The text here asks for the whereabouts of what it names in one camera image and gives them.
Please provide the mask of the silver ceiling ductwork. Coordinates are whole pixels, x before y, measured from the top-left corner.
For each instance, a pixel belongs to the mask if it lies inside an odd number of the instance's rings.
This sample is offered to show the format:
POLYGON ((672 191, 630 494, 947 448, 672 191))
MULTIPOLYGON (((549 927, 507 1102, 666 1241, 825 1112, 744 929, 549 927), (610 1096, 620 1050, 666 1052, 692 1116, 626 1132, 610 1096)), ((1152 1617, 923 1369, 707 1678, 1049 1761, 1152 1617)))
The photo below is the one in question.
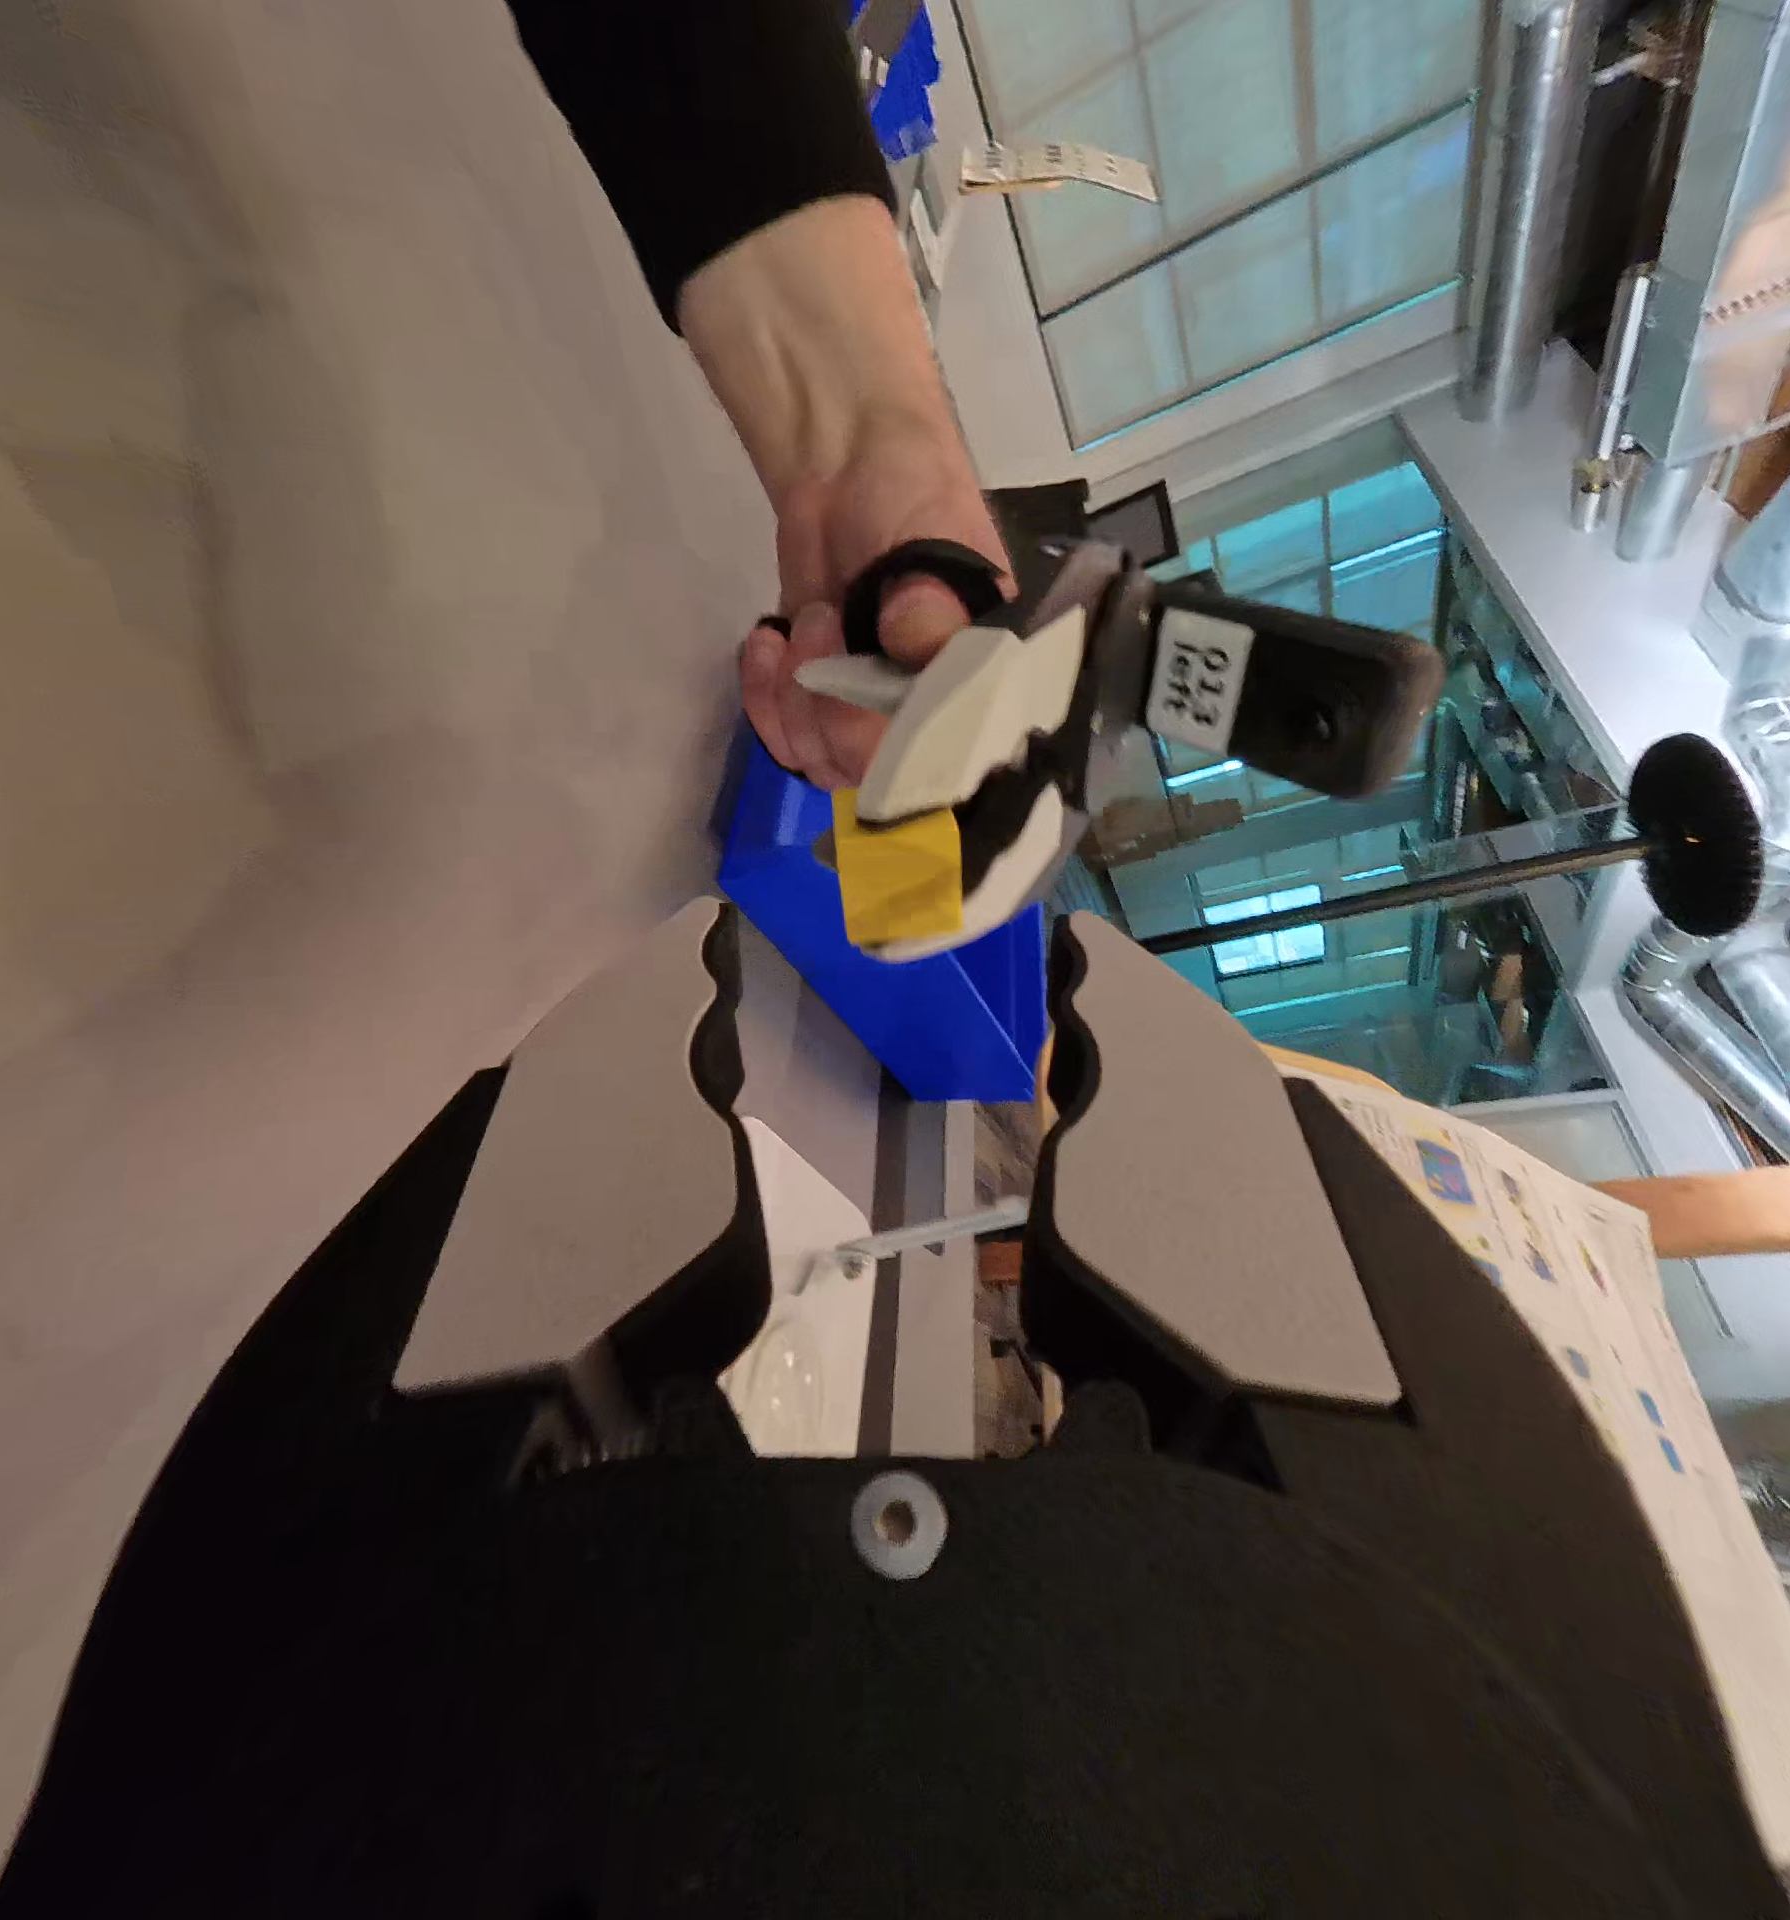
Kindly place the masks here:
MULTIPOLYGON (((1790 5, 1708 5, 1622 428, 1617 546, 1677 549, 1688 499, 1771 428, 1790 361, 1790 5)), ((1729 536, 1694 631, 1733 678, 1724 730, 1760 790, 1769 899, 1790 899, 1790 478, 1729 536)))

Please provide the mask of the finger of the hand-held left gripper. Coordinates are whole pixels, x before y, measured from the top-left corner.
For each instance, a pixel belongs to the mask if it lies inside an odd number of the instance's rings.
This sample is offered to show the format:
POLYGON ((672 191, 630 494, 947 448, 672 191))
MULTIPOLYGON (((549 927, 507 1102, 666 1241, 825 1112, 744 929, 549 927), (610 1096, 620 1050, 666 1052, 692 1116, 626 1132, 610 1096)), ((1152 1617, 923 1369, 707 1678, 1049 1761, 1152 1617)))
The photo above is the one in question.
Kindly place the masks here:
POLYGON ((889 825, 965 804, 1028 753, 1029 737, 1053 737, 1074 703, 1088 630, 1085 612, 1029 636, 962 630, 917 674, 856 658, 856 703, 889 718, 858 789, 858 819, 889 825))
POLYGON ((1085 825, 1060 773, 1014 760, 976 775, 952 800, 874 819, 874 831, 904 831, 932 819, 957 831, 957 926, 945 926, 945 907, 895 913, 891 932, 874 942, 874 958, 882 965, 921 962, 988 940, 1044 899, 1085 825))

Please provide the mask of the metal duct elbow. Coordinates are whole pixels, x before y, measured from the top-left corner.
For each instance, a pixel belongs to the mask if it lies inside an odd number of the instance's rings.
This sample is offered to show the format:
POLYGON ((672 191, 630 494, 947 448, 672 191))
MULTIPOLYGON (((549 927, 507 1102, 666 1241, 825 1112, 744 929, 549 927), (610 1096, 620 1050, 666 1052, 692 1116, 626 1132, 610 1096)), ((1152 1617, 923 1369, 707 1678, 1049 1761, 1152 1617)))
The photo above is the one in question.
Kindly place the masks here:
POLYGON ((1659 914, 1622 993, 1679 1069, 1790 1163, 1790 921, 1700 938, 1659 914))

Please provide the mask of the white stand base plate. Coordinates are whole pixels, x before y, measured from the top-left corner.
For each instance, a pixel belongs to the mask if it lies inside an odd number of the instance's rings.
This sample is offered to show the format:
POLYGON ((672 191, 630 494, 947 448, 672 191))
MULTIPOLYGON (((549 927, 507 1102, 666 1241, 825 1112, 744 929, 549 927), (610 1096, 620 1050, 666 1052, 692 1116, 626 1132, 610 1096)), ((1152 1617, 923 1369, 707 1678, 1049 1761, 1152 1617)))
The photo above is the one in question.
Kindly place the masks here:
MULTIPOLYGON (((876 1316, 876 1271, 856 1282, 844 1282, 839 1279, 817 1282, 800 1296, 789 1294, 789 1281, 790 1268, 807 1254, 869 1236, 869 1219, 762 1118, 744 1116, 741 1123, 756 1167, 771 1260, 774 1294, 764 1327, 783 1307, 800 1307, 818 1322, 824 1332, 829 1417, 824 1452, 810 1458, 850 1458, 860 1449, 865 1360, 876 1316)), ((740 1368, 747 1351, 718 1377, 730 1406, 731 1373, 740 1368)))

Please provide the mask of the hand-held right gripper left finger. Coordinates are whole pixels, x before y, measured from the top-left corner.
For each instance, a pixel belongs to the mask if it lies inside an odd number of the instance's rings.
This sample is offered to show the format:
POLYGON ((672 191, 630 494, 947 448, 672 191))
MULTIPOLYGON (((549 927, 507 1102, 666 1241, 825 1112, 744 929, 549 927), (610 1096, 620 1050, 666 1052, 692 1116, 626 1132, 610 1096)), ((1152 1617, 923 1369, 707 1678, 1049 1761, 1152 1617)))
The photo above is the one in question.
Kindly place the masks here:
POLYGON ((610 1341, 634 1396, 718 1377, 771 1259, 744 1086, 736 914, 692 899, 510 1056, 396 1388, 543 1374, 610 1341))

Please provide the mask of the person's left forearm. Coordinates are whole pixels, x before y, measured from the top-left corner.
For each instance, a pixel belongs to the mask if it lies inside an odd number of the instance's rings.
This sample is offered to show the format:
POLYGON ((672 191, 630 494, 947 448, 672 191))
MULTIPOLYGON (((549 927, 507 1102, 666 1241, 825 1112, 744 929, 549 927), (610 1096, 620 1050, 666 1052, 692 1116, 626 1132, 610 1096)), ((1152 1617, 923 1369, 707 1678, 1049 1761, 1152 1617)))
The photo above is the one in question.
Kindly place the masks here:
POLYGON ((507 10, 764 493, 977 498, 839 8, 507 10))

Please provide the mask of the metal duct pipe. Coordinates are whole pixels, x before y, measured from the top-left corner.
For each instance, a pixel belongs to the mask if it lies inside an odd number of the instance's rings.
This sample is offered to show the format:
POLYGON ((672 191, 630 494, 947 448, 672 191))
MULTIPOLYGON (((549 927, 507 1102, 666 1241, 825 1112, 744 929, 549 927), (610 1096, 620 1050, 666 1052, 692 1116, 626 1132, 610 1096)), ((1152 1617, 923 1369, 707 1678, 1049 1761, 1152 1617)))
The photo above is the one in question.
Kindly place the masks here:
POLYGON ((1504 422, 1535 395, 1555 329, 1595 45, 1591 5, 1489 8, 1462 254, 1458 408, 1469 422, 1504 422))

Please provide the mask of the yellow wooden cube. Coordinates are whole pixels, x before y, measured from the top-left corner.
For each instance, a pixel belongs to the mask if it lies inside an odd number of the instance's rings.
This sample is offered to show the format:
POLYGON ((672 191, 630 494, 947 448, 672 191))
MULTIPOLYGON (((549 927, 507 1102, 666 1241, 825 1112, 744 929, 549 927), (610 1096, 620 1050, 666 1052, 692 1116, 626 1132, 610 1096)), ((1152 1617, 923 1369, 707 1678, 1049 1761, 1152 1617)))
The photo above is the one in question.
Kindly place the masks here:
POLYGON ((833 867, 848 942, 858 950, 947 940, 965 929, 962 847, 952 809, 865 824, 858 790, 833 797, 833 867))

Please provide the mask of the clear suction cup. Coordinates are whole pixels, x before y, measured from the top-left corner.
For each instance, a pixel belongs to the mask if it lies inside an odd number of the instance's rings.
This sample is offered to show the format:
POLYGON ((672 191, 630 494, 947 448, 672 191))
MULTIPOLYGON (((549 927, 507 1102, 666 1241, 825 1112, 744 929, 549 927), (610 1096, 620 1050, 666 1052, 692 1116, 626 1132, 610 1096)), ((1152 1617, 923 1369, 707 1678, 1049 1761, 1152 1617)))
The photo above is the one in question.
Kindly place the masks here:
POLYGON ((756 1455, 824 1452, 829 1382, 818 1322, 800 1307, 778 1310, 731 1373, 730 1398, 756 1455))

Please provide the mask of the blue plastic bin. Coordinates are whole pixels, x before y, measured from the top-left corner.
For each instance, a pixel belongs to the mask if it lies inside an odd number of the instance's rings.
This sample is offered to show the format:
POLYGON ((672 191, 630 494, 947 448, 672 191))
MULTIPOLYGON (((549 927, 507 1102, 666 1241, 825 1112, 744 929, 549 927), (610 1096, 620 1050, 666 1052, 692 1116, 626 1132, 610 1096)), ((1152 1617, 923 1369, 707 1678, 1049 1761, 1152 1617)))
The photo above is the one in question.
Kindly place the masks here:
POLYGON ((740 717, 713 825, 717 880, 854 1037, 925 1102, 1028 1102, 1049 1035, 1042 906, 911 965, 850 948, 839 876, 817 857, 833 800, 786 771, 740 717))

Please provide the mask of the white paper strip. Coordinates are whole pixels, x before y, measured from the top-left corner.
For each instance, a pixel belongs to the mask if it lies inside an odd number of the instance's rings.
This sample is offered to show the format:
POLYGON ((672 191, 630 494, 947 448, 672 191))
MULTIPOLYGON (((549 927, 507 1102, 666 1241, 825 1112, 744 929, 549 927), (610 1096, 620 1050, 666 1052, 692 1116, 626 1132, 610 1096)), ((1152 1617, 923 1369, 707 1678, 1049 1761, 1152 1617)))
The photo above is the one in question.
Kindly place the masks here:
POLYGON ((1160 204, 1152 166, 1074 138, 1007 145, 988 138, 962 150, 957 193, 1020 197, 1038 188, 1091 187, 1142 204, 1160 204))

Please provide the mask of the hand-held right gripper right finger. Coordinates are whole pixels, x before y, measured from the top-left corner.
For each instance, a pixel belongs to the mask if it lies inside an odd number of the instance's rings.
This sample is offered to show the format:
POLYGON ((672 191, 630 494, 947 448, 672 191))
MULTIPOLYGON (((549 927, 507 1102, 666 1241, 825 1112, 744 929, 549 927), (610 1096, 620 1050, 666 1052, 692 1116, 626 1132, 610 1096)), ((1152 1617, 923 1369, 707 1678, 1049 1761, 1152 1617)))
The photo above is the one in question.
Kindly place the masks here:
POLYGON ((1388 1411, 1403 1384, 1283 1075, 1100 914, 1053 942, 1028 1285, 1071 1285, 1193 1391, 1388 1411))

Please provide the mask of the small blue storage bin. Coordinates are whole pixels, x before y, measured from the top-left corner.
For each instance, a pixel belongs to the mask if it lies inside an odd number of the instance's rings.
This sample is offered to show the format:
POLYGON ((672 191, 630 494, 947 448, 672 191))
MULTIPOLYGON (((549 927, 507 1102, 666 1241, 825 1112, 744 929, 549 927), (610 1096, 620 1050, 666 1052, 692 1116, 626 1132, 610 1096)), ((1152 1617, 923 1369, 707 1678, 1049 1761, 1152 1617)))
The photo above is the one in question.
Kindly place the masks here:
POLYGON ((848 40, 882 156, 921 156, 938 136, 931 90, 942 74, 925 3, 854 3, 848 40))

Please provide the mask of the black mesh chair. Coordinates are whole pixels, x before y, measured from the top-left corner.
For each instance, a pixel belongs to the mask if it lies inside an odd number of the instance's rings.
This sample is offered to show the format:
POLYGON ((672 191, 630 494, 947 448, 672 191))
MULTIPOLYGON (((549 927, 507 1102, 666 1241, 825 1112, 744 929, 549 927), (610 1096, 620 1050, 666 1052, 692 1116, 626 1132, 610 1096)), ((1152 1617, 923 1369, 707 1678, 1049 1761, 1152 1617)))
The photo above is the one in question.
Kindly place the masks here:
POLYGON ((1134 565, 1156 566, 1181 555, 1171 489, 1155 479, 1085 515, 1091 540, 1120 546, 1134 565))

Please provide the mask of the wooden pillar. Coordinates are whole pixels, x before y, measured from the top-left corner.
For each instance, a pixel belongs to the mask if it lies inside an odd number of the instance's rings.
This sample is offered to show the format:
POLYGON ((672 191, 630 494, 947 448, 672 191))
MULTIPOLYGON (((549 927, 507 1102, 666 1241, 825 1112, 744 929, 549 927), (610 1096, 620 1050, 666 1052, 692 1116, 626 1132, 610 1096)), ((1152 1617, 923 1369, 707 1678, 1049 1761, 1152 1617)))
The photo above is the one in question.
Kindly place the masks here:
POLYGON ((1790 1163, 1606 1182, 1595 1188, 1646 1215, 1664 1260, 1790 1254, 1790 1163))

